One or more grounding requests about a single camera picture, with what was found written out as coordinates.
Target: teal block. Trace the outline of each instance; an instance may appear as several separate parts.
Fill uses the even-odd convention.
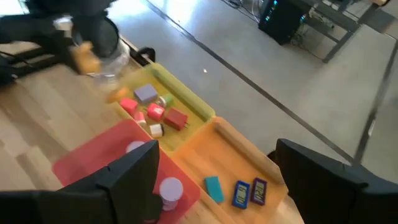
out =
[[[208,195],[216,202],[221,203],[224,201],[223,191],[221,190],[220,182],[218,181],[218,177],[206,177],[205,184]]]

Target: blue package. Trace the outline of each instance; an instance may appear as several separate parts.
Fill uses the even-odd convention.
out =
[[[250,184],[238,180],[235,186],[232,205],[238,208],[246,209],[249,201]]]

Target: computer tower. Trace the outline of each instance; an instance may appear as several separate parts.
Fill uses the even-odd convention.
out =
[[[311,9],[302,0],[269,0],[264,4],[259,29],[280,45],[291,41]]]

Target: red block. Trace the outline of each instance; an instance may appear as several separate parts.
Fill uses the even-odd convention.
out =
[[[150,119],[153,119],[154,121],[160,121],[162,119],[162,116],[164,114],[164,108],[156,105],[154,103],[151,103],[148,107],[148,117]]]
[[[180,131],[185,127],[185,123],[188,120],[188,116],[179,112],[178,110],[171,108],[164,118],[164,123],[170,127]]]
[[[120,106],[129,113],[129,115],[134,116],[138,103],[130,98],[123,98],[120,101]]]

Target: white cylinder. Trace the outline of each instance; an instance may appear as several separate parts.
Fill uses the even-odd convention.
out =
[[[183,186],[180,180],[175,177],[168,177],[162,181],[159,187],[160,196],[163,200],[163,210],[175,209],[183,194]]]
[[[153,124],[149,126],[150,134],[153,138],[159,138],[164,135],[164,129],[162,124]]]
[[[136,148],[142,146],[144,144],[144,142],[142,141],[133,141],[132,143],[130,143],[127,148],[126,148],[126,153],[129,153],[133,150],[135,150]]]

